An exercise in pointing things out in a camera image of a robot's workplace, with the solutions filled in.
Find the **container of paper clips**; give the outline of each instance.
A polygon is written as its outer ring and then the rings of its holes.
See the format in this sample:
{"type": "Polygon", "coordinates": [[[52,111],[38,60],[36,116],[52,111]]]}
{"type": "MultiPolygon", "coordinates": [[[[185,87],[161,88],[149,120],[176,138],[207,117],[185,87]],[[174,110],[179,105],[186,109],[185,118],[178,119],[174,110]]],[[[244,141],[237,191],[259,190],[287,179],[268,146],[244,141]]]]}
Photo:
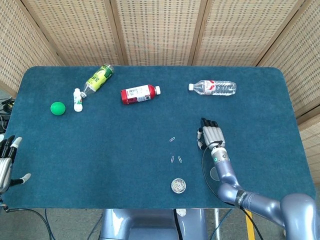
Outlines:
{"type": "Polygon", "coordinates": [[[176,194],[182,194],[186,190],[186,182],[181,178],[176,178],[171,182],[171,189],[176,194]]]}

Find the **woven panel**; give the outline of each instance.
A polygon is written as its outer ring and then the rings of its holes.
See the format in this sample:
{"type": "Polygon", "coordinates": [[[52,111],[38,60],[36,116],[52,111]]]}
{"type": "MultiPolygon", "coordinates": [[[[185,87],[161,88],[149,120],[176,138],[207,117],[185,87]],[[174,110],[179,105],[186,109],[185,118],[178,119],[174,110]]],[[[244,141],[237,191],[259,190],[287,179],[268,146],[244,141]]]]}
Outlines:
{"type": "Polygon", "coordinates": [[[303,125],[307,126],[300,130],[305,155],[314,183],[320,183],[320,115],[303,125]]]}
{"type": "Polygon", "coordinates": [[[194,65],[250,66],[297,0],[213,0],[194,65]]]}
{"type": "Polygon", "coordinates": [[[67,64],[120,63],[103,0],[28,0],[26,3],[67,64]]]}
{"type": "Polygon", "coordinates": [[[320,104],[320,1],[313,0],[282,34],[262,66],[282,70],[294,110],[301,114],[320,104]]]}
{"type": "Polygon", "coordinates": [[[0,1],[0,33],[0,81],[10,94],[28,68],[60,65],[15,1],[0,1]]]}
{"type": "Polygon", "coordinates": [[[200,0],[117,0],[130,65],[187,65],[200,0]]]}

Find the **blue table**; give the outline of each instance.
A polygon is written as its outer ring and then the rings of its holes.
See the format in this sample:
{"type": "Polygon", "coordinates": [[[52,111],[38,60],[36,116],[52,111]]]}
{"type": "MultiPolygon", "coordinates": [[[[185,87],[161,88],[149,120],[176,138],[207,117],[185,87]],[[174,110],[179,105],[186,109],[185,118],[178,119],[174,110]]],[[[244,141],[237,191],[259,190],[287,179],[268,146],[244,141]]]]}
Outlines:
{"type": "MultiPolygon", "coordinates": [[[[219,123],[246,190],[277,200],[293,192],[315,197],[278,69],[116,66],[108,82],[83,100],[83,111],[75,112],[74,89],[98,68],[32,67],[25,73],[6,136],[23,137],[12,178],[32,177],[4,195],[11,208],[226,207],[204,181],[196,141],[201,117],[219,123]],[[208,79],[233,81],[237,92],[207,96],[188,91],[189,83],[208,79]],[[145,84],[159,85],[161,95],[131,105],[121,102],[122,89],[145,84]],[[55,101],[65,103],[64,115],[50,112],[55,101]],[[175,178],[186,181],[184,193],[172,192],[175,178]]],[[[205,162],[209,169],[209,152],[205,162]]]]}

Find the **red bottle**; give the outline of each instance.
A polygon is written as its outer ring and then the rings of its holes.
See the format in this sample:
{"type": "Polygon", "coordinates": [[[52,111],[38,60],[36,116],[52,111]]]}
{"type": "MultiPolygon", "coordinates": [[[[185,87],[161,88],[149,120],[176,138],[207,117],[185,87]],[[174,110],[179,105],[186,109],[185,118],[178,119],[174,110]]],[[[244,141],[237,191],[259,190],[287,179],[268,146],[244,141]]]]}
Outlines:
{"type": "Polygon", "coordinates": [[[137,86],[121,90],[121,99],[124,104],[134,104],[153,99],[160,95],[160,87],[152,85],[137,86]]]}

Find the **green label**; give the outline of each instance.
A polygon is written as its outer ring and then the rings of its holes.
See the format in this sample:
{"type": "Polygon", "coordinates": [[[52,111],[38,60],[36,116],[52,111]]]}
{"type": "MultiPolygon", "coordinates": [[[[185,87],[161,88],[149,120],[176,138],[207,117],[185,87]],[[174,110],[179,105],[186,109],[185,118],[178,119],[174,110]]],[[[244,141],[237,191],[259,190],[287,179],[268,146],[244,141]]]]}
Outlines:
{"type": "Polygon", "coordinates": [[[90,85],[91,89],[97,91],[113,74],[111,68],[106,65],[100,67],[100,69],[93,74],[92,77],[89,78],[88,85],[90,85]]]}

